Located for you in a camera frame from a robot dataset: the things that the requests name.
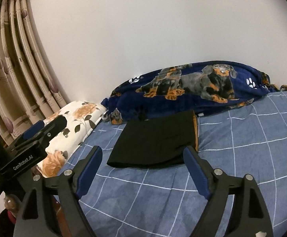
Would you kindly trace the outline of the white floral pillow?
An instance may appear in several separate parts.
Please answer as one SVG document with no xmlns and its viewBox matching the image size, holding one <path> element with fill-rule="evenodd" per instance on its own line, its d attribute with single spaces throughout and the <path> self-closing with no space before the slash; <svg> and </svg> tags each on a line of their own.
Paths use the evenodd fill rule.
<svg viewBox="0 0 287 237">
<path fill-rule="evenodd" d="M 46 178 L 57 176 L 105 113 L 106 108 L 101 104 L 73 101 L 46 118 L 44 123 L 47 125 L 57 116 L 64 116 L 67 125 L 46 148 L 47 157 L 37 164 L 40 173 Z"/>
</svg>

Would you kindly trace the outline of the black pants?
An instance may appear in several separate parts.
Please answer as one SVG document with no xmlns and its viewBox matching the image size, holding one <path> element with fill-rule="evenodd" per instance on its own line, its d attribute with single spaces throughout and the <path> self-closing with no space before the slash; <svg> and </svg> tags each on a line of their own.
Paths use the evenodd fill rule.
<svg viewBox="0 0 287 237">
<path fill-rule="evenodd" d="M 194 111 L 145 121 L 129 121 L 118 137 L 107 165 L 115 168 L 165 168 L 183 164 L 183 150 L 198 149 Z"/>
</svg>

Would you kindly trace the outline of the beige patterned curtain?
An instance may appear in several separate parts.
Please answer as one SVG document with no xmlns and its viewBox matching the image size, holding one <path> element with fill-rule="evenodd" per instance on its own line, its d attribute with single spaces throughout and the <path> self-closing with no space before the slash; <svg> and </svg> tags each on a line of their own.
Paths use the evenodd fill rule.
<svg viewBox="0 0 287 237">
<path fill-rule="evenodd" d="M 0 0 L 0 136 L 10 145 L 66 105 L 32 27 L 29 0 Z"/>
</svg>

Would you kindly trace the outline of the navy dog print blanket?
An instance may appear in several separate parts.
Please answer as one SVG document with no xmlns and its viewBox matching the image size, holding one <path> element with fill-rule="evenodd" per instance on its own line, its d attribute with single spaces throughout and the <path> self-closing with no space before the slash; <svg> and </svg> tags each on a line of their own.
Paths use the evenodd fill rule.
<svg viewBox="0 0 287 237">
<path fill-rule="evenodd" d="M 148 120 L 182 111 L 210 115 L 239 108 L 269 93 L 287 91 L 251 66 L 214 60 L 152 71 L 116 87 L 101 104 L 104 119 L 114 125 Z"/>
</svg>

